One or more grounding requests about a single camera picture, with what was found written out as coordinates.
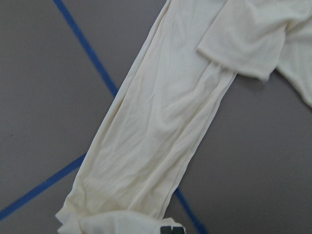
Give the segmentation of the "left gripper finger pad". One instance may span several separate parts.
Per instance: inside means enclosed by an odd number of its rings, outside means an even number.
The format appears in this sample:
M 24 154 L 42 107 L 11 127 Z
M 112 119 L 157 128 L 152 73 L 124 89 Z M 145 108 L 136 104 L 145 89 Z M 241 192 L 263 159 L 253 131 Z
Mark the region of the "left gripper finger pad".
M 184 228 L 183 227 L 162 226 L 162 227 L 160 227 L 160 234 L 184 234 Z

